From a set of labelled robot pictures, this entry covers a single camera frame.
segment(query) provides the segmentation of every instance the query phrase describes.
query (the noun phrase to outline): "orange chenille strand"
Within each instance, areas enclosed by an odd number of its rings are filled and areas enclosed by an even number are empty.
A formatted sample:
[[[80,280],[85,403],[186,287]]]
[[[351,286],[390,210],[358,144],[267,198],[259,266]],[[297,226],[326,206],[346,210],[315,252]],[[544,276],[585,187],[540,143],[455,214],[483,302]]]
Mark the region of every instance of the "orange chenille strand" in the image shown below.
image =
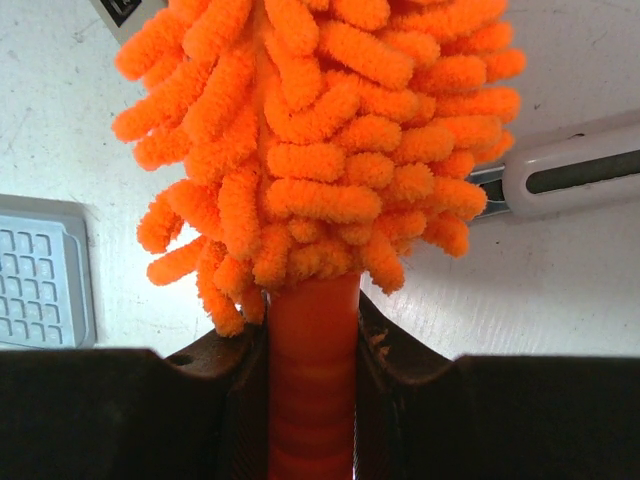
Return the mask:
[[[263,292],[366,270],[386,293],[414,241],[452,256],[485,207],[465,179],[514,143],[526,65],[507,0],[170,0],[116,65],[149,95],[120,114],[145,170],[182,162],[138,239],[166,285],[196,272],[218,332]],[[170,250],[183,225],[199,236]]]

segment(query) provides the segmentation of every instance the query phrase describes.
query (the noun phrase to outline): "scratched white surface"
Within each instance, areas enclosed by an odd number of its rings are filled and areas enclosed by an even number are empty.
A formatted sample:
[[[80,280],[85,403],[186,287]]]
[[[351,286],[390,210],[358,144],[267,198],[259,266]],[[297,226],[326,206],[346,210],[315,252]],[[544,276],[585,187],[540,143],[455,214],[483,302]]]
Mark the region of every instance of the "scratched white surface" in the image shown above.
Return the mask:
[[[512,0],[530,68],[514,124],[521,146],[640,119],[637,0]],[[0,193],[86,207],[101,346],[168,354],[207,331],[193,279],[162,289],[135,225],[181,175],[138,169],[111,134],[142,95],[112,67],[117,44],[87,0],[0,0]],[[418,248],[381,309],[448,356],[640,354],[640,204],[474,224],[451,261]]]

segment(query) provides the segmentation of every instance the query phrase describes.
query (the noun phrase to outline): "screw hole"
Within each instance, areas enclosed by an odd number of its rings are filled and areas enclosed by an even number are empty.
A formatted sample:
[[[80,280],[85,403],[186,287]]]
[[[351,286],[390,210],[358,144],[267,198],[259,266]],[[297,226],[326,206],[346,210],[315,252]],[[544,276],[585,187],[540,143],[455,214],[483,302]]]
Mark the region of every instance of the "screw hole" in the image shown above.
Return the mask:
[[[174,364],[176,367],[184,367],[185,365],[189,365],[193,363],[193,357],[191,355],[186,355],[184,353],[177,353],[175,355],[171,355],[167,358],[167,360]]]

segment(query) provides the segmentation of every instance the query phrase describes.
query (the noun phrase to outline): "gray plastic tray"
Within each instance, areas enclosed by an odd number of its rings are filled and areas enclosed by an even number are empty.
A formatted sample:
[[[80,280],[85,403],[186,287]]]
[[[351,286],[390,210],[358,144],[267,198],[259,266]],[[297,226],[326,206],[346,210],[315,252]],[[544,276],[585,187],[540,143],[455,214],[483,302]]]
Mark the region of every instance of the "gray plastic tray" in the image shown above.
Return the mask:
[[[91,347],[96,333],[84,220],[38,206],[46,202],[0,196],[0,342]]]

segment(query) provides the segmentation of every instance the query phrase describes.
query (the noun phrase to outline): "black holder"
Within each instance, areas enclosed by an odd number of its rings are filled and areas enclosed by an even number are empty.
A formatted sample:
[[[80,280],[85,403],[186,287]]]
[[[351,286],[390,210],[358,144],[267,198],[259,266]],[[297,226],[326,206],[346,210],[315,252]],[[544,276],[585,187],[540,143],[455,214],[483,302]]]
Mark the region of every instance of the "black holder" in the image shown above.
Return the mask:
[[[266,335],[0,353],[0,479],[265,479]],[[640,359],[451,362],[362,294],[357,362],[358,479],[640,478]]]

